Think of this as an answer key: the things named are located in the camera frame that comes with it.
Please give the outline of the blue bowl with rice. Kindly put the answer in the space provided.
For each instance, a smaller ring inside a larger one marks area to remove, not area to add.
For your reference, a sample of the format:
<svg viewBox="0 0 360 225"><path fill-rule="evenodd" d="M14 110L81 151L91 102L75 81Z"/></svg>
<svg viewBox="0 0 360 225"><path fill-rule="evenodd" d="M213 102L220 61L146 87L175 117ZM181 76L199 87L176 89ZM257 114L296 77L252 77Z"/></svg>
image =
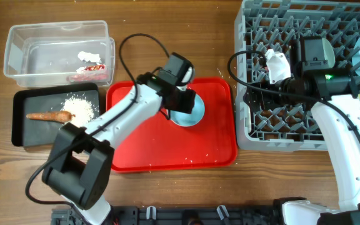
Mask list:
<svg viewBox="0 0 360 225"><path fill-rule="evenodd" d="M191 114L171 111L171 121L181 127L191 127L199 123L204 117L205 105L200 95L196 95Z"/></svg>

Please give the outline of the red snack wrapper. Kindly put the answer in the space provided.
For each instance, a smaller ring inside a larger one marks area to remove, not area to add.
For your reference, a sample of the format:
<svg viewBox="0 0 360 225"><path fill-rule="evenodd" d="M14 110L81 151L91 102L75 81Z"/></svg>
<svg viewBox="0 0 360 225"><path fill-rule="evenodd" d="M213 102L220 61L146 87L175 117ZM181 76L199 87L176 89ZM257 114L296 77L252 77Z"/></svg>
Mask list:
<svg viewBox="0 0 360 225"><path fill-rule="evenodd" d="M71 83L85 81L102 81L108 78L108 70L105 64L97 64L95 66L79 67L76 74L68 76L67 81Z"/></svg>

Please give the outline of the pile of white rice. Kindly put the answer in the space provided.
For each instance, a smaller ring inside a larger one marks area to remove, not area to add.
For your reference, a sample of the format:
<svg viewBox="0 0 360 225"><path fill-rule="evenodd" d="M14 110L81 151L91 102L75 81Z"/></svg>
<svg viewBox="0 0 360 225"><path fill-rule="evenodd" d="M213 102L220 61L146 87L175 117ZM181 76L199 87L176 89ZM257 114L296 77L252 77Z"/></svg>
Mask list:
<svg viewBox="0 0 360 225"><path fill-rule="evenodd" d="M61 110L72 114L70 123L77 127L92 121L99 113L99 109L91 101L73 96L63 102Z"/></svg>

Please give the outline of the white tissue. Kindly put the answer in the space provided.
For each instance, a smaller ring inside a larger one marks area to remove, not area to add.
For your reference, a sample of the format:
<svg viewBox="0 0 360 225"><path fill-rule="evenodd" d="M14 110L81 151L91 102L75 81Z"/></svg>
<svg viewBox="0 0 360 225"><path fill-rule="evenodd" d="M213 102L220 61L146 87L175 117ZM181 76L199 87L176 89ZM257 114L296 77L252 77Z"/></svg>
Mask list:
<svg viewBox="0 0 360 225"><path fill-rule="evenodd" d="M89 62L89 63L96 63L96 64L101 63L101 57L99 54L93 54L90 52L81 51L77 54L77 57L81 61L85 61L85 62Z"/></svg>

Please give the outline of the orange carrot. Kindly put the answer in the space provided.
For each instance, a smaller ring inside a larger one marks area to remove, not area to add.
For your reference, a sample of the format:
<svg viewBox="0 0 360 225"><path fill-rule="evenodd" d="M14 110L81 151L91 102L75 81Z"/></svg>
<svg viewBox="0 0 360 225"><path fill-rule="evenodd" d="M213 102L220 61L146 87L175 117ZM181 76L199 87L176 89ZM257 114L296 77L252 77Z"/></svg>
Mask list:
<svg viewBox="0 0 360 225"><path fill-rule="evenodd" d="M68 111L54 111L54 112L36 112L29 113L26 115L28 119L38 121L52 121L57 123L70 122L75 115Z"/></svg>

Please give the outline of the white plastic spoon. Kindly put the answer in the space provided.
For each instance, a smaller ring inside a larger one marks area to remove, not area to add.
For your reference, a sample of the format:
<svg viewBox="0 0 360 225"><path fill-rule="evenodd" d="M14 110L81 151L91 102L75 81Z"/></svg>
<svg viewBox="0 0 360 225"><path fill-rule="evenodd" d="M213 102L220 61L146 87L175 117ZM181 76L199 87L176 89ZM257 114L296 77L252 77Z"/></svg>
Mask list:
<svg viewBox="0 0 360 225"><path fill-rule="evenodd" d="M248 105L245 106L245 127L247 128L248 132L251 132L252 124L251 124L251 109Z"/></svg>

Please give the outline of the light green bowl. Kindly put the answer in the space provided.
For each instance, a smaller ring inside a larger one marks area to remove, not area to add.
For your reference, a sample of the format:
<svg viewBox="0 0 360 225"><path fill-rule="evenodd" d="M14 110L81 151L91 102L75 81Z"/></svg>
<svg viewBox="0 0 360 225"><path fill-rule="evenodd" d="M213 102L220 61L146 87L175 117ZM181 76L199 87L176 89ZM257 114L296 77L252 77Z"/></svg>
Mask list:
<svg viewBox="0 0 360 225"><path fill-rule="evenodd" d="M322 46L324 51L324 58L327 60L329 68L333 68L336 63L334 49L331 43L325 38L322 38Z"/></svg>

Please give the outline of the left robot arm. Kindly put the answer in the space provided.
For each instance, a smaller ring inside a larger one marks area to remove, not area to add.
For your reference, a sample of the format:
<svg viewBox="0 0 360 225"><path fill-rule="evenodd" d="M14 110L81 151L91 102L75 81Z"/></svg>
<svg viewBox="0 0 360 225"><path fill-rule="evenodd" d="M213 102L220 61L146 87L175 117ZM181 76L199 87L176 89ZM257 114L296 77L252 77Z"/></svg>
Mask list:
<svg viewBox="0 0 360 225"><path fill-rule="evenodd" d="M105 224L111 205L108 185L114 150L161 109L191 113L196 93L187 88L194 66L172 53L157 74L137 77L133 87L103 115L77 127L64 125L56 136L42 181L64 197L84 224Z"/></svg>

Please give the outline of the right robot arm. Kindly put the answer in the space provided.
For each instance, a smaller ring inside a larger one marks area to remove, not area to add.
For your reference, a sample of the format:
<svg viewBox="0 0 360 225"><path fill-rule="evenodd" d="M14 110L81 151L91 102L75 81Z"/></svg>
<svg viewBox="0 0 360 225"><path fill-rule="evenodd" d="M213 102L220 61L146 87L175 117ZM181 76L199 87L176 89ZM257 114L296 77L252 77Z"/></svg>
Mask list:
<svg viewBox="0 0 360 225"><path fill-rule="evenodd" d="M330 42L319 36L291 44L290 55L252 51L269 82L250 84L244 96L252 111L305 104L319 126L336 175L336 210L300 197L276 201L281 224L360 224L360 100L351 72L336 67Z"/></svg>

